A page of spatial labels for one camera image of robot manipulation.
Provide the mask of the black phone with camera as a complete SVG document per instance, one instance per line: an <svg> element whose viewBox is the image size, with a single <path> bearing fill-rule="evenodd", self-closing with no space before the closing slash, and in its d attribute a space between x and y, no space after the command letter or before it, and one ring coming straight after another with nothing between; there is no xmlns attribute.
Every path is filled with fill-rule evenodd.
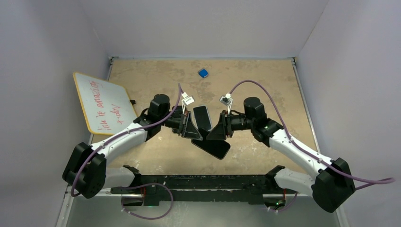
<svg viewBox="0 0 401 227"><path fill-rule="evenodd" d="M183 108L181 105L177 106L177 108L174 110L172 116L180 116L183 114Z"/></svg>

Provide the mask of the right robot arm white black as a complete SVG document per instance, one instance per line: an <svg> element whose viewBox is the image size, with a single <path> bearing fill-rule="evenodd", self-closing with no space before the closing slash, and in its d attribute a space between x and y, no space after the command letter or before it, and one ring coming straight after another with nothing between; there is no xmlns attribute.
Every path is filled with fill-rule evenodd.
<svg viewBox="0 0 401 227"><path fill-rule="evenodd" d="M290 189L312 197L320 208L333 213L356 191L353 180L340 174L351 174L345 160L326 157L287 135L281 124L267 117L259 98L246 98L244 113L222 111L207 139L226 140L235 131L243 130L250 130L258 142L287 156L305 170L303 174L284 166L275 167L265 180L270 192Z"/></svg>

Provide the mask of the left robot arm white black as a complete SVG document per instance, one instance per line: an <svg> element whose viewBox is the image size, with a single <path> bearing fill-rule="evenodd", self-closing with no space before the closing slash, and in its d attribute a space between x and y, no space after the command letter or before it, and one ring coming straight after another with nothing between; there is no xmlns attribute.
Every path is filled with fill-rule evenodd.
<svg viewBox="0 0 401 227"><path fill-rule="evenodd" d="M133 123L119 133L97 143L84 142L75 146L63 171L62 178L71 186L71 195L83 195L89 199L102 189L123 187L128 193L140 190L141 180L130 167L107 169L107 165L126 151L143 144L165 126L174 129L182 138L202 140L191 119L187 105L194 98L181 92L174 107L165 94L157 94L149 107L142 111Z"/></svg>

